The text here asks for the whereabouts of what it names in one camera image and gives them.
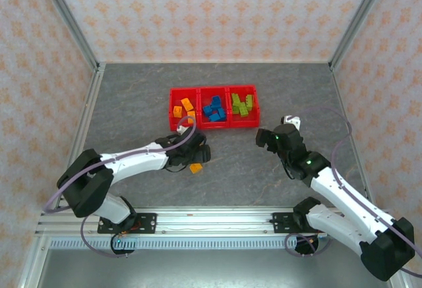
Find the wide aluminum base rail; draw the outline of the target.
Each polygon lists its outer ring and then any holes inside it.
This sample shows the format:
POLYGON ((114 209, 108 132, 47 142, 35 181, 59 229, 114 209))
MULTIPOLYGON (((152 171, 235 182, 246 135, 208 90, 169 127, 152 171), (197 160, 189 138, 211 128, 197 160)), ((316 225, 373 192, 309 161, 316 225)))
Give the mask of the wide aluminum base rail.
MULTIPOLYGON (((292 208, 272 207, 157 207, 141 208, 140 213, 157 214, 154 234, 123 234, 125 237, 148 235, 170 237, 246 237, 281 236, 274 233, 269 222, 274 212, 293 212, 292 208)), ((114 234, 97 232, 100 217, 86 220, 74 216, 71 210, 41 216, 35 234, 37 236, 105 237, 114 234)), ((303 235, 309 231, 301 229, 303 235)))

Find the aluminum frame post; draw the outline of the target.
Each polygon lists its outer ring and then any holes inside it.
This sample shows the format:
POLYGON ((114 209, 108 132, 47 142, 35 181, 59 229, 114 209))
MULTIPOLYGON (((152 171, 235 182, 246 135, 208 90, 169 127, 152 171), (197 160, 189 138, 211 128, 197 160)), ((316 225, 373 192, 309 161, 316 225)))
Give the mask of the aluminum frame post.
POLYGON ((78 22, 76 21, 69 5, 66 0, 52 0, 55 8, 58 10, 64 23, 67 25, 69 32, 75 39, 75 42, 82 52, 87 63, 94 69, 97 70, 100 66, 100 62, 97 60, 92 48, 86 40, 78 22))
POLYGON ((18 288, 38 288, 50 243, 51 237, 49 236, 34 237, 17 285, 18 288))
POLYGON ((375 1, 376 0, 362 0, 360 5, 358 6, 331 60, 329 60, 328 62, 328 66, 332 72, 334 72, 335 68, 340 64, 343 56, 345 55, 346 51, 349 49, 353 39, 358 33, 362 23, 366 19, 375 1))

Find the red plastic bin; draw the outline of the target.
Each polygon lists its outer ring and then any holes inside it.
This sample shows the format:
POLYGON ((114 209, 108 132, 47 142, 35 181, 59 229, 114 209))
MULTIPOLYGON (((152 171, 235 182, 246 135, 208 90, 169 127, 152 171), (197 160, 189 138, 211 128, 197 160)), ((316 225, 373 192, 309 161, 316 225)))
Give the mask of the red plastic bin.
MULTIPOLYGON (((227 98, 226 98, 226 89, 224 87, 218 86, 211 86, 211 87, 200 87, 198 89, 198 114, 199 114, 199 122, 201 129, 222 129, 228 128, 229 126, 229 112, 228 112, 228 105, 227 105, 227 98), (209 117, 207 117, 202 108, 205 105, 210 105, 212 103, 212 97, 219 96, 221 97, 222 101, 222 109, 224 109, 226 113, 226 120, 225 121, 218 121, 218 122, 210 122, 209 117)), ((213 109, 213 114, 217 113, 217 109, 213 109)))
POLYGON ((171 88, 169 91, 169 108, 168 108, 168 120, 169 126, 171 130, 176 130, 177 125, 181 121, 182 118, 188 116, 185 108, 182 106, 181 100, 183 98, 189 98, 191 101, 195 111, 196 117, 195 121, 199 122, 199 110, 198 110, 198 90, 196 88, 171 88), (179 105, 183 108, 183 117, 181 119, 175 118, 173 116, 173 107, 175 105, 179 105))
POLYGON ((257 128, 260 125, 260 106, 255 85, 231 85, 227 89, 229 123, 233 128, 257 128), (233 94, 237 94, 239 101, 246 103, 247 96, 252 96, 252 107, 248 115, 242 116, 233 111, 233 94))

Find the grey metal panel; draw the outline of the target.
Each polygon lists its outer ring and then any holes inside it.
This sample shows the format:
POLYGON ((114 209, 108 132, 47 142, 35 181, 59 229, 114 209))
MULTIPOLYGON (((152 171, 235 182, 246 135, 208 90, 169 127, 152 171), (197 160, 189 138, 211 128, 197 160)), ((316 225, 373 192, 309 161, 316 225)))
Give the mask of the grey metal panel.
POLYGON ((284 250, 146 250, 128 259, 52 250, 38 288, 391 288, 334 243, 322 255, 284 250))

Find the aluminum frame rail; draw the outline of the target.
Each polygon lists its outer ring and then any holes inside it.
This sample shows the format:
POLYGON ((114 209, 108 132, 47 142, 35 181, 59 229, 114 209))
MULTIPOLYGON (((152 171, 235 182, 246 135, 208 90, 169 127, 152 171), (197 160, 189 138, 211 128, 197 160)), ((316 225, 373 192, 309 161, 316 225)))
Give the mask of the aluminum frame rail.
MULTIPOLYGON (((340 103, 342 113, 343 113, 344 117, 347 119, 346 105, 344 104, 344 101, 343 101, 343 98, 342 98, 342 95, 341 95, 341 92, 340 92, 340 83, 337 81, 334 69, 330 68, 330 72, 332 73, 332 79, 333 79, 334 84, 335 84, 336 93, 338 95, 338 99, 339 99, 339 103, 340 103)), ((363 165, 363 162, 362 162, 362 159, 361 159, 361 154, 360 154, 359 149, 357 148, 353 134, 350 134, 349 141, 350 141, 351 147, 353 149, 353 154, 355 156, 357 168, 359 170, 359 174, 360 174, 361 181, 362 181, 362 184, 363 184, 363 187, 364 187, 364 190, 365 190, 365 194, 366 194, 366 196, 369 200, 374 200, 376 202, 377 199, 375 197, 375 193, 373 192, 371 182, 369 181, 368 173, 365 169, 365 166, 363 165)))
MULTIPOLYGON (((90 126, 90 121, 92 118, 93 110, 96 104, 96 100, 98 97, 98 92, 102 83, 102 79, 104 76, 104 71, 106 68, 106 62, 100 62, 100 64, 94 69, 92 73, 92 78, 90 81, 90 85, 88 91, 85 96, 84 104, 82 106, 82 111, 80 113, 80 117, 77 123, 76 133, 73 139, 73 145, 71 146, 68 160, 64 167, 64 171, 66 171, 69 166, 73 163, 73 161, 82 153, 84 144, 86 141, 86 136, 88 134, 88 129, 90 126)), ((62 196, 61 194, 55 195, 57 193, 57 186, 55 187, 55 193, 50 197, 47 201, 47 204, 43 207, 41 215, 45 214, 54 214, 57 211, 65 210, 64 207, 60 207, 62 196)))

